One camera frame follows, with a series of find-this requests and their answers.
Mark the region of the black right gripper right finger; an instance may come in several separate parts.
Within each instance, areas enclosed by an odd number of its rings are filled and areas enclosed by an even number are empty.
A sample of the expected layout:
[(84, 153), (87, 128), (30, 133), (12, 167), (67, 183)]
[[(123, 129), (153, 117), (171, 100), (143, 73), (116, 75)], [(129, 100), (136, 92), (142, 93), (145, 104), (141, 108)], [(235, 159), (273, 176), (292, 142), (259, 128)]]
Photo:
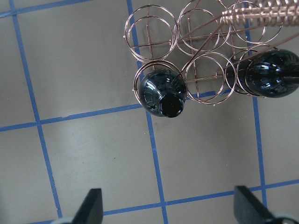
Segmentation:
[(278, 224), (277, 219), (246, 186), (234, 188), (234, 216), (239, 224)]

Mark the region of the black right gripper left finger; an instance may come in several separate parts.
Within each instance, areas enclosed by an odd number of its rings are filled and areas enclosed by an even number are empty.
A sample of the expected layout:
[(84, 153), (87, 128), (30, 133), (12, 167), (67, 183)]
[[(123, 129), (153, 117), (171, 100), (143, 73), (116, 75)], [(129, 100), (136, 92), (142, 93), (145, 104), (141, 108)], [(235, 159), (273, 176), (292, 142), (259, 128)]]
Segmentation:
[(101, 224), (102, 221), (103, 201), (101, 188), (90, 189), (71, 223)]

